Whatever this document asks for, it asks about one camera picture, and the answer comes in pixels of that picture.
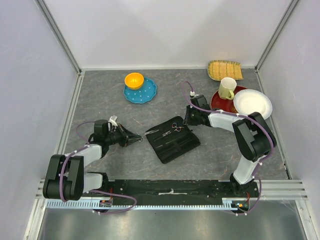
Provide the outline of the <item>black zippered tool case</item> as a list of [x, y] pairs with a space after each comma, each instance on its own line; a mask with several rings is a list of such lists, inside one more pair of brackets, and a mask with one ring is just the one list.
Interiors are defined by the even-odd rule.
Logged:
[[[174, 131], [169, 135], [162, 136], [162, 134], [172, 129], [173, 123], [177, 123], [184, 128], [180, 132]], [[184, 125], [184, 119], [181, 116], [175, 116], [147, 131], [155, 129], [159, 129], [159, 131], [148, 134], [146, 137], [162, 164], [175, 160], [201, 144], [192, 130], [187, 125]]]

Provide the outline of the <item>silver hair scissors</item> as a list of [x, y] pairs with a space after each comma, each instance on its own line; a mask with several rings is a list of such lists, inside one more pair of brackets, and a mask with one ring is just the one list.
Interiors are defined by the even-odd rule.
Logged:
[[149, 130], [149, 131], [143, 133], [141, 135], [140, 141], [142, 141], [145, 136], [150, 135], [150, 134], [154, 134], [154, 133], [156, 133], [158, 131], [159, 131], [159, 129], [153, 129], [153, 130]]

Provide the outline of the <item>silver thinning scissors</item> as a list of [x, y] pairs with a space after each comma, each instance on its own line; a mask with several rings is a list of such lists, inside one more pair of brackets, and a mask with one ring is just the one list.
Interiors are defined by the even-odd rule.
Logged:
[[168, 130], [167, 132], [163, 133], [162, 136], [165, 137], [173, 132], [180, 132], [184, 127], [182, 125], [178, 125], [176, 122], [174, 122], [171, 125], [171, 130]]

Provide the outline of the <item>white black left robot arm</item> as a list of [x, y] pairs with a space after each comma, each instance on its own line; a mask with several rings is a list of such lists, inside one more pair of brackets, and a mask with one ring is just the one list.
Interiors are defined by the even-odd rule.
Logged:
[[99, 197], [106, 196], [110, 191], [108, 175], [105, 172], [85, 172], [85, 167], [102, 159], [110, 146], [118, 144], [125, 148], [143, 138], [112, 118], [96, 120], [93, 124], [93, 133], [83, 147], [68, 154], [51, 156], [42, 189], [46, 199], [77, 201], [90, 191]]

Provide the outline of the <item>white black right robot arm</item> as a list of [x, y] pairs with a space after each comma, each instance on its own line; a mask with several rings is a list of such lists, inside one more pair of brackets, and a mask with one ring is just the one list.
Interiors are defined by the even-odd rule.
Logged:
[[242, 196], [255, 179], [262, 160], [277, 146], [277, 141], [268, 124], [258, 112], [248, 116], [224, 110], [212, 110], [202, 94], [191, 91], [186, 98], [185, 125], [204, 125], [234, 133], [241, 158], [235, 171], [230, 175], [229, 191], [235, 197]]

